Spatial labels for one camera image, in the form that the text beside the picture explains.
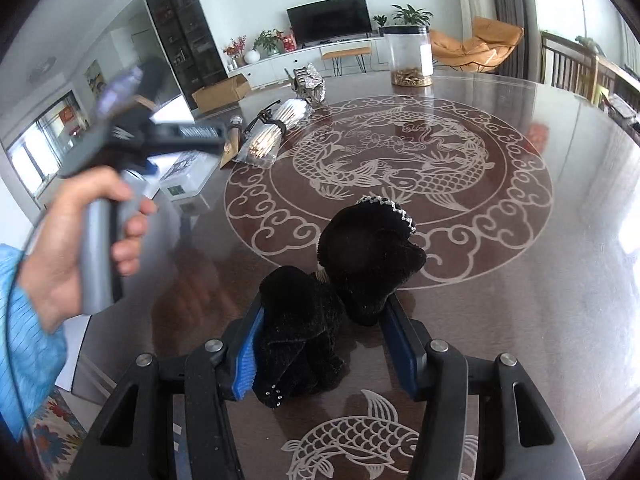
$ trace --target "floral rug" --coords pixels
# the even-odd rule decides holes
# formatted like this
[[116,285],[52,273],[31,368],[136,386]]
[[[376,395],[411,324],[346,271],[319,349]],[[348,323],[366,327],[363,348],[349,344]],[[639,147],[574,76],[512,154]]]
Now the floral rug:
[[66,478],[86,431],[57,388],[33,413],[31,431],[45,478]]

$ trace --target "transparent plastic container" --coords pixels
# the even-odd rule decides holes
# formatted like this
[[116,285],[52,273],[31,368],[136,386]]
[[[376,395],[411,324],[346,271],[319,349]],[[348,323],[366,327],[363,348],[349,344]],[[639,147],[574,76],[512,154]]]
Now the transparent plastic container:
[[423,25],[382,27],[390,51],[391,83],[429,86],[433,83],[433,57],[429,31]]

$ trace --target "black velvet fabric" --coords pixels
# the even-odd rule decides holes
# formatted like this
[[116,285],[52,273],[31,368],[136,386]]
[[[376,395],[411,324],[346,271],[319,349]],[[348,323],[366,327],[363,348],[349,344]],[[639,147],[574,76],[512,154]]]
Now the black velvet fabric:
[[411,227],[387,204],[342,209],[318,241],[318,262],[352,321],[374,325],[386,298],[422,268],[426,254],[408,238]]
[[334,351],[344,306],[330,285],[285,266],[260,284],[264,323],[254,348],[254,392],[276,408],[289,397],[335,387],[344,364]]

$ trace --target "metal screw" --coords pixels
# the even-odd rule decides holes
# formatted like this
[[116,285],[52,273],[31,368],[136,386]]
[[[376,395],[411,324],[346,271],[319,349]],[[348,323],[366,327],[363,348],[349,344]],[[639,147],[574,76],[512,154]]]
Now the metal screw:
[[151,361],[154,360],[154,357],[151,354],[140,354],[138,357],[136,357],[136,364],[139,367],[145,367],[145,366],[149,366],[151,364]]
[[222,350],[222,346],[222,341],[220,341],[220,339],[209,339],[204,343],[204,349],[207,352],[219,352]]
[[429,346],[436,352],[446,352],[447,350],[449,350],[449,343],[443,341],[442,339],[432,339],[429,343]]
[[518,360],[511,354],[500,354],[500,361],[503,365],[515,366]]

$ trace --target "gray curtain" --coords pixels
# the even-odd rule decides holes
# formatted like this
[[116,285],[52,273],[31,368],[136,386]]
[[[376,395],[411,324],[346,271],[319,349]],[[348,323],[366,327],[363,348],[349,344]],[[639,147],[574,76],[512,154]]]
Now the gray curtain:
[[524,0],[495,0],[496,16],[499,21],[511,23],[524,29],[524,38],[513,53],[497,70],[499,75],[529,78],[529,33],[527,27],[527,6]]

